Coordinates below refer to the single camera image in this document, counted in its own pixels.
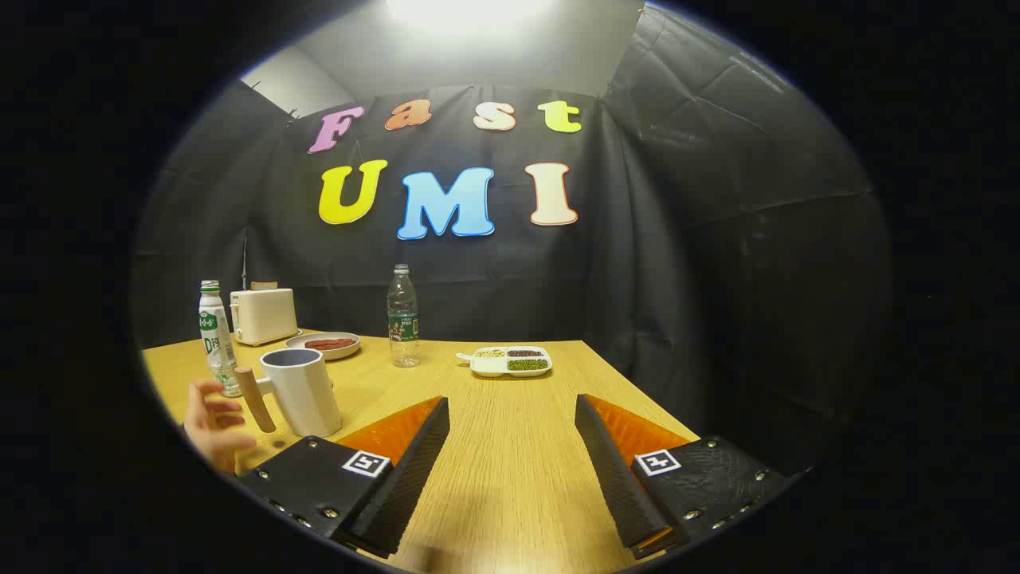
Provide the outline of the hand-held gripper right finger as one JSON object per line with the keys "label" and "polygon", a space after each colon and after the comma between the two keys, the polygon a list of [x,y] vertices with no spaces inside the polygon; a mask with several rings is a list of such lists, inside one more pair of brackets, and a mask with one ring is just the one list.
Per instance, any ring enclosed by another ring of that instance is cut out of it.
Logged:
{"label": "hand-held gripper right finger", "polygon": [[638,559],[702,545],[798,480],[726,438],[687,439],[594,395],[577,396],[575,428],[620,541]]}

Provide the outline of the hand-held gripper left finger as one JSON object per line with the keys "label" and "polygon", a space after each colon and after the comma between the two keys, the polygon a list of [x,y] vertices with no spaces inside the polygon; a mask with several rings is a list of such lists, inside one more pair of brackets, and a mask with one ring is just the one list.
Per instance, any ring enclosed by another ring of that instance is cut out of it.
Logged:
{"label": "hand-held gripper left finger", "polygon": [[303,437],[239,482],[305,529],[387,558],[398,551],[448,433],[449,400],[434,396],[342,439]]}

